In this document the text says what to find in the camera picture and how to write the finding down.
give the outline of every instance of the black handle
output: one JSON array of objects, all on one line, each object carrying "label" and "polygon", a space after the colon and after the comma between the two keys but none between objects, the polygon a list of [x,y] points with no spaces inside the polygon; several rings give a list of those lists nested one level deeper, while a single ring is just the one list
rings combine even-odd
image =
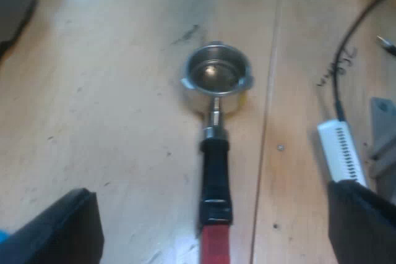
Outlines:
[{"label": "black handle", "polygon": [[228,182],[228,150],[225,139],[208,138],[201,143],[204,176],[199,217],[202,225],[231,224],[233,210]]}]

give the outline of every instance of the wood grain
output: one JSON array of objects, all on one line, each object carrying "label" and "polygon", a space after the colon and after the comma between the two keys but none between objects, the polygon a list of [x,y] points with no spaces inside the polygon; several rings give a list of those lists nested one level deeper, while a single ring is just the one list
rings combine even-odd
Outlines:
[{"label": "wood grain", "polygon": [[[316,84],[349,24],[370,0],[280,1],[253,262],[336,263],[327,237],[329,174],[316,132],[316,125],[335,114],[330,83]],[[370,97],[395,98],[390,75],[394,61],[375,41],[381,27],[394,27],[389,22],[396,15],[392,2],[385,7],[367,19],[348,45],[358,54],[352,67],[343,65],[346,74],[340,78],[346,116],[363,161],[364,143],[371,141]],[[388,21],[378,18],[385,12]],[[284,151],[277,150],[278,144]]]},{"label": "wood grain", "polygon": [[14,232],[74,187],[98,194],[102,263],[198,263],[202,121],[181,66],[222,40],[255,87],[226,119],[232,263],[250,259],[277,0],[40,0],[0,65],[0,226]]}]

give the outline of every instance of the black object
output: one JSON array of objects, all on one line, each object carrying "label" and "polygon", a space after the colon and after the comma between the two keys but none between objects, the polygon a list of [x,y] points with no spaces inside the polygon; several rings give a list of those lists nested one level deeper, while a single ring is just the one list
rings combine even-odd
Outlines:
[{"label": "black object", "polygon": [[76,189],[0,244],[0,263],[99,264],[103,244],[96,194]]},{"label": "black object", "polygon": [[228,150],[225,139],[202,141],[204,176],[199,217],[201,225],[231,224],[233,210],[228,182]]},{"label": "black object", "polygon": [[396,263],[396,207],[353,181],[331,182],[328,195],[338,263]]},{"label": "black object", "polygon": [[17,30],[15,31],[15,35],[13,39],[7,41],[0,41],[0,59],[2,55],[17,42],[20,34],[22,33],[22,31],[24,30],[24,28],[32,18],[32,15],[36,9],[37,4],[38,4],[38,0],[31,1],[29,7],[26,10],[25,17],[21,20]]}]

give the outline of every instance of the gray object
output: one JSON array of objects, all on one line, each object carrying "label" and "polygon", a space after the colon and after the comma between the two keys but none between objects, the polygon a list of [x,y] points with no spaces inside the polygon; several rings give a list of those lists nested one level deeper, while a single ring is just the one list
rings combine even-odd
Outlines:
[{"label": "gray object", "polygon": [[396,107],[392,100],[371,99],[373,146],[370,157],[375,160],[370,176],[377,181],[377,193],[396,203]]},{"label": "gray object", "polygon": [[247,57],[219,41],[199,48],[186,62],[182,84],[189,106],[205,116],[205,137],[222,129],[222,114],[236,111],[241,93],[252,87]]},{"label": "gray object", "polygon": [[0,55],[29,19],[36,0],[0,0]]}]

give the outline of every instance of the black mark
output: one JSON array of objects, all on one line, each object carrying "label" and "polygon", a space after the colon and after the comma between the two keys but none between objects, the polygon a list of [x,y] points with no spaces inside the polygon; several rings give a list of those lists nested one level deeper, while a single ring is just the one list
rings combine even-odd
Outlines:
[{"label": "black mark", "polygon": [[194,35],[194,33],[196,31],[198,31],[198,29],[199,29],[199,25],[192,26],[192,28],[190,30],[188,30],[181,38],[178,38],[177,40],[172,42],[171,45],[176,45],[178,43],[184,43],[187,40],[190,40],[192,38],[192,36]]},{"label": "black mark", "polygon": [[154,254],[154,256],[151,257],[151,259],[147,262],[147,264],[152,264],[154,261],[161,255],[161,251],[157,252]]},{"label": "black mark", "polygon": [[[341,60],[338,61],[339,65],[343,65],[344,67],[352,67],[353,66],[353,60],[354,58],[358,55],[358,49],[353,48],[352,52],[348,52],[348,50],[346,50],[345,48],[342,50],[342,54],[343,56],[341,57]],[[337,74],[339,75],[344,75],[346,74],[346,70],[344,67],[337,67]],[[331,63],[330,68],[327,69],[327,73],[324,74],[321,78],[321,81],[319,83],[317,83],[316,85],[318,87],[323,87],[329,78],[331,78],[331,76],[333,76],[334,74],[334,64]]]},{"label": "black mark", "polygon": [[194,249],[194,247],[196,247],[197,245],[196,244],[192,244],[191,246],[190,246],[190,248],[188,249],[188,251],[190,252],[190,251],[192,251],[193,249]]}]

